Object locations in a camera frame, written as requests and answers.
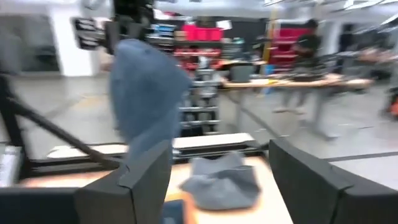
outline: gray floor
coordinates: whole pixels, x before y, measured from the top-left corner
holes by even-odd
[[[93,144],[122,141],[114,131],[113,117],[108,106],[107,75],[94,78],[20,78],[14,80],[14,86],[28,105],[84,142]],[[225,94],[220,96],[220,117],[223,121],[220,131],[232,133],[228,124],[234,123],[234,104]],[[265,96],[251,93],[246,98],[246,106],[278,133],[286,135],[301,150],[319,158],[336,158],[398,152],[398,123],[379,114],[384,100],[383,86],[374,86],[363,95],[346,93],[332,98],[327,104],[324,122],[330,130],[340,134],[334,141],[321,140],[300,127],[297,115],[272,113],[272,109],[280,103],[280,93],[277,91]],[[312,104],[311,98],[306,108],[308,111],[311,111]],[[65,145],[29,121],[22,121],[22,124],[34,158],[45,158],[53,147]],[[247,116],[244,116],[243,131],[252,134],[260,142],[272,138],[267,130]],[[6,139],[3,129],[0,129],[0,138]],[[389,175],[395,173],[397,160],[398,156],[356,158],[334,164],[398,189],[398,180]]]

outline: workbench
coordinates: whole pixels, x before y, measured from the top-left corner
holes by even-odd
[[[254,140],[248,133],[220,134],[214,136],[199,136],[176,138],[174,148],[217,146]],[[103,153],[126,152],[125,145],[94,146],[93,149]],[[53,159],[84,156],[79,150],[68,146],[56,147],[48,157]],[[257,156],[245,158],[245,164],[253,166],[257,183],[261,188],[257,204],[252,208],[227,211],[206,211],[196,208],[190,199],[185,207],[185,224],[210,224],[210,223],[251,223],[251,224],[293,224],[278,186],[267,162]],[[180,184],[187,180],[191,173],[191,165],[175,164],[172,166],[166,201],[181,199],[186,195],[180,190]],[[34,177],[20,183],[20,187],[84,187],[99,178],[109,174],[110,171],[87,172],[79,174],[53,175],[46,177]]]
[[[277,78],[282,74],[270,75],[270,78]],[[331,140],[338,135],[329,133],[326,127],[322,126],[322,114],[325,107],[325,103],[328,99],[330,87],[333,86],[347,86],[351,88],[366,88],[371,84],[371,80],[366,79],[355,79],[355,80],[343,80],[339,74],[331,73],[325,77],[324,80],[318,80],[313,82],[293,82],[289,80],[271,80],[271,79],[258,79],[251,80],[249,83],[232,83],[227,79],[221,80],[225,89],[238,90],[237,103],[236,103],[236,131],[242,131],[242,108],[244,105],[244,95],[248,88],[266,88],[266,87],[283,87],[283,88],[311,88],[317,91],[315,94],[315,107],[313,109],[313,117],[310,120],[302,119],[301,124],[308,128],[313,134],[320,136],[325,140]]]

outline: table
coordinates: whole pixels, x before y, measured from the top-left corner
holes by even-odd
[[[203,144],[208,144],[209,142],[214,144],[224,144],[226,141],[236,142],[243,141],[245,139],[252,139],[252,137],[247,133],[221,134],[217,136],[178,138],[175,144],[178,144],[180,147],[188,147],[192,145],[201,146]],[[102,151],[108,151],[110,153],[121,150],[120,145],[100,147],[102,147]],[[57,151],[63,151],[64,153],[67,152],[66,149],[62,148],[59,148]],[[230,210],[222,212],[210,212],[192,207],[189,209],[192,210],[190,214],[193,217],[188,219],[193,221],[188,221],[186,224],[293,224],[269,165],[264,163],[264,160],[260,157],[247,157],[245,158],[245,163],[249,166],[255,167],[257,183],[262,190],[257,204],[254,207],[245,210]],[[166,200],[172,200],[173,198],[176,199],[175,196],[182,193],[179,189],[179,185],[189,178],[190,169],[190,164],[178,164],[172,167]],[[21,187],[84,187],[108,173],[109,171],[102,171],[84,174],[38,177],[23,181],[21,183]]]
[[[279,75],[270,75],[269,77],[278,77]],[[286,88],[313,88],[317,90],[316,102],[311,120],[302,119],[301,124],[306,126],[309,131],[313,134],[329,141],[337,138],[338,135],[335,133],[329,133],[327,128],[322,127],[322,114],[325,107],[325,103],[328,99],[328,87],[331,86],[349,86],[352,88],[366,88],[371,84],[371,80],[356,79],[344,81],[342,76],[339,74],[331,73],[326,76],[324,80],[318,80],[314,82],[293,82],[288,80],[269,80],[259,79],[251,80],[249,83],[231,83],[225,78],[221,80],[223,86],[226,89],[239,90],[238,99],[236,104],[236,130],[241,131],[242,127],[242,108],[244,107],[244,94],[248,88],[265,88],[265,87],[286,87]]]

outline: ceiling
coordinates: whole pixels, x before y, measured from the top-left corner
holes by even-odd
[[[51,6],[77,7],[82,0],[1,0],[0,13],[2,14],[46,14]],[[319,19],[331,19],[334,21],[348,22],[382,22],[398,12],[398,3],[384,0],[389,4],[342,10],[347,6],[349,0],[319,0],[321,5],[314,9],[316,0],[270,0],[279,2],[264,2],[268,0],[201,0],[201,2],[190,2],[191,0],[161,0],[156,3],[156,8],[163,11],[178,12],[188,16],[238,16],[238,17],[270,17],[271,11],[276,10],[278,18],[283,19],[306,19],[317,17]],[[111,16],[111,0],[105,0],[97,11],[89,12],[91,16]],[[384,3],[381,0],[352,0],[352,5],[364,2]]]

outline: black stand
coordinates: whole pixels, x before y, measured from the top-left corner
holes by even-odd
[[[17,96],[13,94],[8,79],[4,75],[0,75],[0,113],[4,121],[4,126],[7,131],[9,141],[11,145],[20,147],[21,154],[23,156],[23,163],[21,167],[20,179],[28,176],[30,170],[34,169],[37,164],[30,160],[31,155],[29,155],[27,150],[27,144],[25,138],[22,134],[21,126],[18,122],[17,115],[23,116],[35,124],[44,128],[48,132],[52,133],[56,137],[65,142],[69,143],[71,146],[81,150],[88,157],[97,163],[105,167],[112,169],[119,167],[119,162],[116,159],[110,158],[98,151],[92,150],[81,140],[75,138],[71,134],[67,133],[65,130],[59,128],[57,125],[51,123],[49,120],[43,116],[36,113],[33,109],[24,105],[18,100]]]

